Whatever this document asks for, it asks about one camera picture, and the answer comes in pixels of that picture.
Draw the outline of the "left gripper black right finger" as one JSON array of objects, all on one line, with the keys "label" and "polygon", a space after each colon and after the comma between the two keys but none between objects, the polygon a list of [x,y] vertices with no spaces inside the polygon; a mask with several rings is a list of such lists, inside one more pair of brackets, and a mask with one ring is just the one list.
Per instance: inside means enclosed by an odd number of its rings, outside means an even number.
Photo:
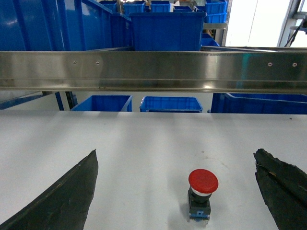
[{"label": "left gripper black right finger", "polygon": [[265,205],[280,230],[307,228],[307,174],[264,149],[253,153],[255,177]]}]

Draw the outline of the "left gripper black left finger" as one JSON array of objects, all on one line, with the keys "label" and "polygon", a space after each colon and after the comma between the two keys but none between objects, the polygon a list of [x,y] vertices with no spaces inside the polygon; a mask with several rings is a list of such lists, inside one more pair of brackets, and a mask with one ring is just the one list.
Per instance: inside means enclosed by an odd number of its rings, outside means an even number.
[{"label": "left gripper black left finger", "polygon": [[0,228],[82,230],[94,197],[98,168],[93,150]]}]

